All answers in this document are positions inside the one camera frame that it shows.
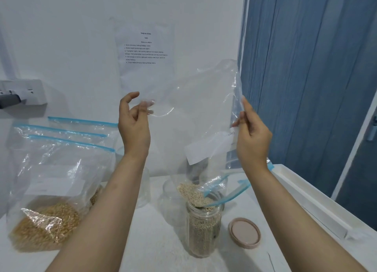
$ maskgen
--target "hand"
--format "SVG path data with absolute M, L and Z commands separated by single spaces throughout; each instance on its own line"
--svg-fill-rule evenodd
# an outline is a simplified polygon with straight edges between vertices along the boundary
M 237 155 L 244 171 L 259 173 L 267 169 L 266 158 L 272 133 L 244 96 L 242 102 L 245 111 L 240 112 L 238 120 L 232 125 L 239 126 Z
M 130 110 L 130 101 L 139 94 L 139 92 L 131 92 L 121 99 L 118 129 L 124 144 L 124 154 L 147 158 L 150 145 L 148 114 L 153 113 L 147 108 L 153 105 L 153 102 L 142 101 Z

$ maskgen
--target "white label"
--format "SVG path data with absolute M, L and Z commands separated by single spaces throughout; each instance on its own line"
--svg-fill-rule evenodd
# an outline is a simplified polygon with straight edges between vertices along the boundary
M 74 197 L 82 192 L 85 181 L 69 178 L 42 178 L 32 180 L 26 195 L 54 195 Z
M 115 43 L 123 93 L 140 91 L 144 98 L 173 79 L 172 26 L 126 23 L 116 27 Z
M 190 165 L 196 164 L 205 158 L 220 153 L 226 153 L 236 148 L 238 128 L 222 131 L 203 140 L 185 146 L 185 154 Z

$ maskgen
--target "forearm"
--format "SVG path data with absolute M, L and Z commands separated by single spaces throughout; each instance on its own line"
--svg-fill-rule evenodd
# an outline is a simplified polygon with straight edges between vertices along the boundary
M 365 271 L 327 234 L 268 170 L 246 174 L 292 271 Z
M 97 203 L 47 272 L 119 270 L 144 164 L 144 158 L 123 157 Z

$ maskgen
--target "blue curtain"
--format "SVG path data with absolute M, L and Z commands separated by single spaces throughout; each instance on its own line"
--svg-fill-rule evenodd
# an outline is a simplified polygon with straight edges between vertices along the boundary
M 269 157 L 330 196 L 377 89 L 377 0 L 248 5 L 242 89 L 274 134 Z

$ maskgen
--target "clear plastic bag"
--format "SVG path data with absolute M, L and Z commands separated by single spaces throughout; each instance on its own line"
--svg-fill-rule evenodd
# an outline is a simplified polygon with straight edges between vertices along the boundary
M 14 248 L 59 249 L 89 211 L 114 157 L 111 148 L 38 135 L 11 149 L 6 221 Z
M 73 130 L 87 133 L 105 134 L 108 138 L 104 146 L 113 148 L 118 140 L 119 131 L 117 123 L 72 119 L 63 117 L 47 117 L 51 127 L 64 130 Z
M 110 142 L 107 141 L 108 137 L 105 134 L 68 131 L 60 128 L 39 125 L 16 124 L 11 128 L 7 140 L 7 147 L 12 149 L 22 148 L 25 138 L 27 138 L 29 135 L 49 136 L 100 146 L 110 145 L 112 142 L 111 140 L 109 140 Z
M 231 124 L 242 105 L 236 61 L 156 88 L 150 132 L 173 183 L 214 182 L 227 175 L 227 152 L 235 149 L 238 128 Z

